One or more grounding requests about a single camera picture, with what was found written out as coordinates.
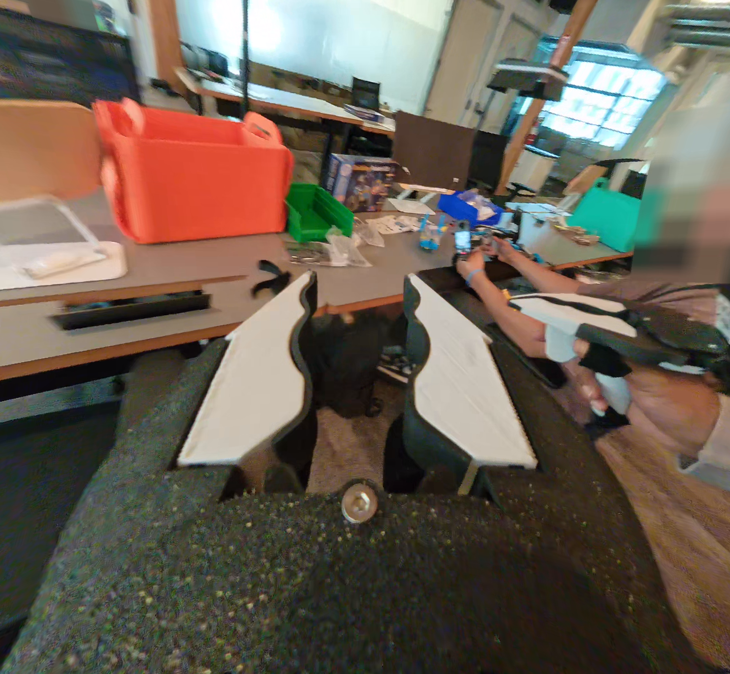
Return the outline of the blue bag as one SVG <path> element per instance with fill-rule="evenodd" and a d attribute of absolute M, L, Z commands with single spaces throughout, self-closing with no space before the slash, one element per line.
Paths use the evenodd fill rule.
<path fill-rule="evenodd" d="M 505 211 L 475 189 L 442 194 L 436 208 L 455 221 L 468 221 L 472 226 L 496 226 Z"/>

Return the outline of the black backpack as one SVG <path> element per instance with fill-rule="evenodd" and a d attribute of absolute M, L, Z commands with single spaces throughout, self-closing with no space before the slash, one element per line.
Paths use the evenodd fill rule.
<path fill-rule="evenodd" d="M 389 322 L 376 312 L 322 315 L 312 319 L 309 355 L 317 410 L 332 410 L 345 419 L 377 417 L 382 401 L 375 396 L 378 367 L 389 334 Z"/>

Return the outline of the white foam tray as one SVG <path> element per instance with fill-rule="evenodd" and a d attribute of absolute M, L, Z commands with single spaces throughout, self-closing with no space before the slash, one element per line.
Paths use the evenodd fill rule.
<path fill-rule="evenodd" d="M 128 272 L 123 245 L 104 241 L 52 196 L 3 202 L 1 289 L 114 280 Z"/>

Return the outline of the green plastic bin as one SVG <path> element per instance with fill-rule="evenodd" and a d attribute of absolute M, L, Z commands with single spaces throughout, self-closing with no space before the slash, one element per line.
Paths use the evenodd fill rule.
<path fill-rule="evenodd" d="M 326 242 L 332 228 L 352 236 L 354 214 L 318 185 L 292 183 L 286 206 L 287 232 L 296 242 Z"/>

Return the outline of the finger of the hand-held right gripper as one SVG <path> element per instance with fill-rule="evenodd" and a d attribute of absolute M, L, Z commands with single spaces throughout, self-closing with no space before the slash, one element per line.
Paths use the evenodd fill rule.
<path fill-rule="evenodd" d="M 636 321 L 637 312 L 620 302 L 577 294 L 524 294 L 510 307 L 538 321 Z"/>
<path fill-rule="evenodd" d="M 546 355 L 548 359 L 558 363 L 576 357 L 573 344 L 580 325 L 590 324 L 599 329 L 618 332 L 623 328 L 622 321 L 615 317 L 585 312 L 536 312 L 536 319 L 546 325 L 544 331 Z"/>

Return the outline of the clear plastic bags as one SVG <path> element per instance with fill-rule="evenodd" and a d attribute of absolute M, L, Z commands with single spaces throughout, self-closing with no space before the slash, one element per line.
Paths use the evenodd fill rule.
<path fill-rule="evenodd" d="M 363 240 L 359 235 L 343 235 L 338 229 L 331 228 L 324 241 L 295 242 L 284 241 L 289 262 L 298 265 L 334 268 L 371 268 L 372 264 L 360 251 Z"/>

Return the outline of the black screen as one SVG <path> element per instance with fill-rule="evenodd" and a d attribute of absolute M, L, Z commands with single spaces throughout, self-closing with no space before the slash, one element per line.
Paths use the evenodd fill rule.
<path fill-rule="evenodd" d="M 128 38 L 1 11 L 1 98 L 141 103 Z"/>

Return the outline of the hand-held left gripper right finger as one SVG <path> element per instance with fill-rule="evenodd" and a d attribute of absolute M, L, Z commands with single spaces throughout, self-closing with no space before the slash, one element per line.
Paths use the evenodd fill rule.
<path fill-rule="evenodd" d="M 417 275 L 406 276 L 403 298 L 413 371 L 386 440 L 385 490 L 489 494 L 492 472 L 537 471 L 484 325 Z"/>

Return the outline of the brown cardboard board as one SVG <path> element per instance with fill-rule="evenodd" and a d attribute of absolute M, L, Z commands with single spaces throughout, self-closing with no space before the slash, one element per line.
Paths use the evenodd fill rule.
<path fill-rule="evenodd" d="M 77 103 L 1 101 L 1 203 L 82 198 L 101 185 L 94 113 Z"/>

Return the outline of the person's right hand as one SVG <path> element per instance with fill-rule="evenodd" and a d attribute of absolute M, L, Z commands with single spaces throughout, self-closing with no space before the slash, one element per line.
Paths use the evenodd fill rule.
<path fill-rule="evenodd" d="M 697 460 L 718 420 L 721 393 L 704 377 L 622 361 L 629 367 L 628 425 L 597 440 L 598 450 L 633 462 Z"/>

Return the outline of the long wooden table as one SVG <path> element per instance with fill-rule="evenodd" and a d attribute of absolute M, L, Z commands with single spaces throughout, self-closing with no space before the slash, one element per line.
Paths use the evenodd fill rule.
<path fill-rule="evenodd" d="M 242 93 L 235 85 L 216 83 L 196 76 L 187 68 L 177 67 L 176 75 L 188 91 L 197 96 L 210 97 L 218 101 L 242 104 Z M 342 135 L 352 128 L 370 133 L 393 137 L 396 133 L 394 120 L 386 122 L 364 121 L 333 103 L 307 95 L 294 94 L 272 87 L 248 85 L 249 110 L 271 113 L 269 120 L 280 126 L 303 131 L 320 131 L 326 134 Z"/>

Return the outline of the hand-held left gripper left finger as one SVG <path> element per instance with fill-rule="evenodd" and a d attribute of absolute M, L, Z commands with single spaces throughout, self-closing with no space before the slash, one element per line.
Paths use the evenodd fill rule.
<path fill-rule="evenodd" d="M 311 320 L 317 274 L 303 273 L 244 320 L 220 360 L 178 452 L 178 468 L 237 468 L 263 491 L 303 492 L 317 441 Z"/>

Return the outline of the brown panel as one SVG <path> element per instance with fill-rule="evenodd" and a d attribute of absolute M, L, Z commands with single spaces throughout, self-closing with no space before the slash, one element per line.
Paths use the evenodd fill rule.
<path fill-rule="evenodd" d="M 392 144 L 395 182 L 463 191 L 475 134 L 474 129 L 398 111 Z"/>

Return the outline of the blue printed box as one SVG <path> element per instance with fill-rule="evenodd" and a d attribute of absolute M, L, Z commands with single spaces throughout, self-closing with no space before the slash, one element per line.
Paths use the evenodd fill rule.
<path fill-rule="evenodd" d="M 331 154 L 324 189 L 352 213 L 379 213 L 397 166 L 392 158 Z"/>

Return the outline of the grey topped work desk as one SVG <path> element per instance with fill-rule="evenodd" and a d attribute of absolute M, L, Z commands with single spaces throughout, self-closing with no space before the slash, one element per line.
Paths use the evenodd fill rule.
<path fill-rule="evenodd" d="M 97 237 L 123 246 L 127 274 L 114 280 L 2 291 L 2 380 L 222 337 L 269 299 L 268 294 L 251 296 L 251 287 L 263 280 L 257 270 L 260 259 L 291 270 L 293 276 L 305 269 L 288 261 L 284 240 L 275 234 L 136 245 L 117 229 L 101 192 L 75 200 L 70 207 Z M 361 251 L 370 267 L 315 267 L 319 314 L 400 302 L 407 274 L 451 265 L 453 239 L 443 238 L 436 252 L 428 252 L 411 232 L 386 237 L 384 248 L 365 246 Z M 60 329 L 50 318 L 66 304 L 192 290 L 211 295 L 207 311 L 77 332 Z"/>

